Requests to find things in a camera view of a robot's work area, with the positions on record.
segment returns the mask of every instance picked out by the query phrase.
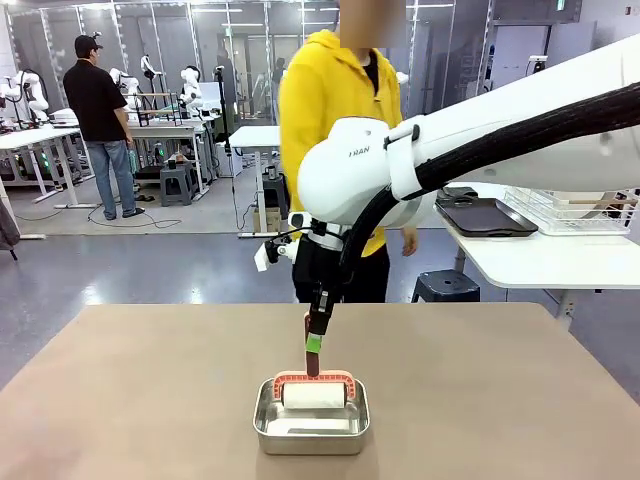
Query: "wire basket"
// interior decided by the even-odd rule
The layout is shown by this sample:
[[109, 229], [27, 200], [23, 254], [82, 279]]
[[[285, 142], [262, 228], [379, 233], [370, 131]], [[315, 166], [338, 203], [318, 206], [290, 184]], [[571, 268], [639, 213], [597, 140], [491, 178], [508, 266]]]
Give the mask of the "wire basket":
[[538, 225], [545, 235], [627, 235], [638, 197], [624, 190], [594, 194], [600, 198], [563, 198], [565, 194], [509, 187], [504, 202]]

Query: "white strap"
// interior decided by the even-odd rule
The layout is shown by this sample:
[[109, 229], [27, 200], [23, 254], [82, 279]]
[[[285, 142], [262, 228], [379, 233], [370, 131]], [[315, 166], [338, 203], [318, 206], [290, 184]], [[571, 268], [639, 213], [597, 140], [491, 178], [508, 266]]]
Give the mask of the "white strap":
[[407, 135], [387, 146], [387, 160], [391, 176], [391, 193], [396, 200], [420, 191], [416, 169], [413, 165], [413, 142]]

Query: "person in yellow hoodie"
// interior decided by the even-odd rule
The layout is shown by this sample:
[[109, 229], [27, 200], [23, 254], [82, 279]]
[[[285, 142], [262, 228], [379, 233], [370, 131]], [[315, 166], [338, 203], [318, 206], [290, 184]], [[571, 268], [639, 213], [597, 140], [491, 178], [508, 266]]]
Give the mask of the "person in yellow hoodie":
[[[404, 19], [404, 6], [404, 1], [398, 0], [342, 0], [337, 30], [309, 36], [292, 59], [279, 97], [282, 164], [292, 211], [304, 211], [297, 189], [300, 164], [313, 146], [329, 136], [336, 120], [375, 118], [390, 128], [402, 121], [396, 72], [371, 46], [380, 45], [376, 42], [392, 33], [389, 30], [394, 22], [390, 18], [394, 14], [401, 13]], [[402, 253], [413, 255], [418, 244], [417, 231], [406, 228], [402, 233]], [[390, 267], [385, 243], [384, 229], [376, 229], [351, 283], [346, 286], [345, 302], [385, 302]], [[311, 285], [295, 287], [300, 302], [312, 301]]]

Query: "black cap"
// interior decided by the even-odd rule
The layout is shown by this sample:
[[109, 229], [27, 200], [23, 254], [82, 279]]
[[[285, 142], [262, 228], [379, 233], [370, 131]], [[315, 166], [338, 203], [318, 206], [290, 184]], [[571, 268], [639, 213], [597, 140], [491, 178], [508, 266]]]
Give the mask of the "black cap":
[[96, 39], [89, 35], [80, 35], [79, 37], [76, 37], [75, 47], [76, 57], [89, 58], [91, 50], [98, 50], [99, 48], [102, 48], [102, 45], [98, 45], [96, 43]]

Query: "green tape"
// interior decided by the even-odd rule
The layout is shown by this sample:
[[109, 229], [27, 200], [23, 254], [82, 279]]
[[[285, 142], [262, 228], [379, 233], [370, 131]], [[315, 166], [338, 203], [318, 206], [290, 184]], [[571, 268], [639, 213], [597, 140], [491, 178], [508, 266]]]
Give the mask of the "green tape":
[[322, 348], [322, 335], [310, 333], [307, 337], [307, 352], [320, 353], [320, 348]]

